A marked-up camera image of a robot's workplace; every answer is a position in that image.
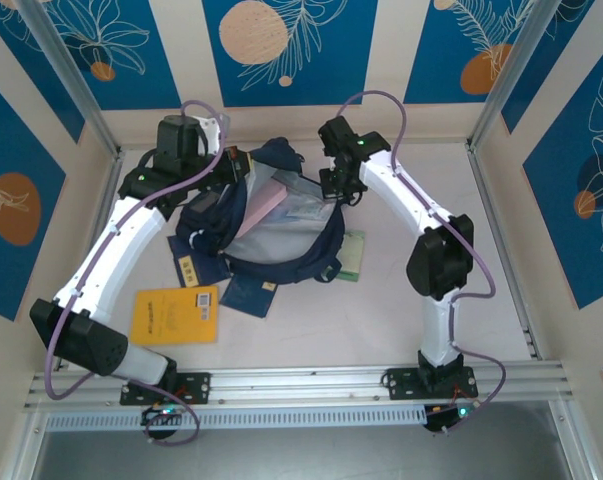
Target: blue passport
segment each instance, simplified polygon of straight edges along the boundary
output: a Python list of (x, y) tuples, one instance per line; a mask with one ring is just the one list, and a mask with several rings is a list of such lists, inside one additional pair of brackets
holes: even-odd
[(274, 283), (235, 274), (219, 303), (248, 315), (265, 318), (276, 291), (277, 285)]
[(168, 237), (168, 243), (182, 287), (204, 287), (230, 278), (230, 270), (223, 258), (193, 250), (176, 235)]

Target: light green book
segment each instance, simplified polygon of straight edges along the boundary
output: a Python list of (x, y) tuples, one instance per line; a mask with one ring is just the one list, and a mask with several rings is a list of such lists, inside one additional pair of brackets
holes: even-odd
[(341, 262), (341, 271), (337, 278), (349, 282), (358, 282), (361, 271), (361, 259), (363, 258), (363, 244), (365, 243), (365, 232), (360, 230), (347, 230), (343, 237), (343, 245), (337, 253), (337, 259)]

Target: white table surface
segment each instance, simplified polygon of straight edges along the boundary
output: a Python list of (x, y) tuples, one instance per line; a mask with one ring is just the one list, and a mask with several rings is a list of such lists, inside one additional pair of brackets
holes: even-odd
[[(248, 150), (258, 145), (241, 144)], [(328, 163), (317, 142), (293, 145), (306, 158), (304, 173), (318, 178)], [(122, 177), (143, 151), (125, 153)], [(501, 360), (527, 360), (528, 347), (462, 144), (404, 144), (399, 158), (410, 174), (454, 215), (467, 213), (475, 225), (475, 248), (496, 279), (491, 300), (462, 300), (459, 344)], [(408, 282), (405, 267), (415, 238), (374, 192), (344, 210), (346, 226), (366, 232), (357, 283), (307, 280), (280, 286), (265, 319), (221, 307), (217, 342), (156, 348), (179, 368), (259, 368), (414, 363), (422, 335), (423, 299)], [(128, 333), (138, 290), (178, 287), (166, 237), (174, 234), (178, 211), (146, 248), (121, 290), (113, 328)], [(222, 295), (228, 281), (219, 284)], [(475, 265), (468, 291), (487, 284)]]

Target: orange circle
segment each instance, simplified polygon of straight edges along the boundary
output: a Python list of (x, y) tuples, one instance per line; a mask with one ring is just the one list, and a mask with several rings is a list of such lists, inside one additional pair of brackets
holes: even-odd
[(594, 194), (588, 190), (579, 192), (574, 199), (574, 211), (584, 220), (590, 218), (594, 214), (596, 206), (597, 199), (594, 198)]
[(271, 62), (288, 45), (288, 28), (281, 15), (266, 3), (244, 0), (233, 6), (219, 23), (226, 53), (237, 63)]
[(102, 82), (111, 82), (114, 80), (114, 68), (107, 63), (94, 62), (90, 67), (90, 71), (97, 80), (101, 80)]
[[(470, 60), (461, 74), (461, 88), (470, 95), (485, 95), (490, 93), (498, 73), (503, 68), (512, 45), (496, 45), (489, 52), (481, 52)], [(496, 60), (496, 73), (494, 74), (492, 58)]]
[(289, 87), (290, 85), (292, 85), (292, 77), (288, 77), (287, 75), (282, 76), (279, 79), (279, 85), (281, 85), (282, 87)]
[(41, 199), (32, 180), (21, 173), (0, 176), (0, 235), (6, 242), (23, 247), (34, 240), (41, 221)]

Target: navy blue bag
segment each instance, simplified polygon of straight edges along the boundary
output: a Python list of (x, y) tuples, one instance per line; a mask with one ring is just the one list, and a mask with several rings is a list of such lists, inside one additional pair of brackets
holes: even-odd
[[(343, 203), (323, 200), (319, 184), (301, 174), (303, 158), (287, 139), (269, 140), (250, 155), (246, 178), (203, 192), (183, 208), (177, 236), (197, 251), (222, 255), (235, 273), (278, 285), (332, 281), (341, 269)], [(236, 239), (251, 195), (270, 177), (287, 186), (288, 197)]]

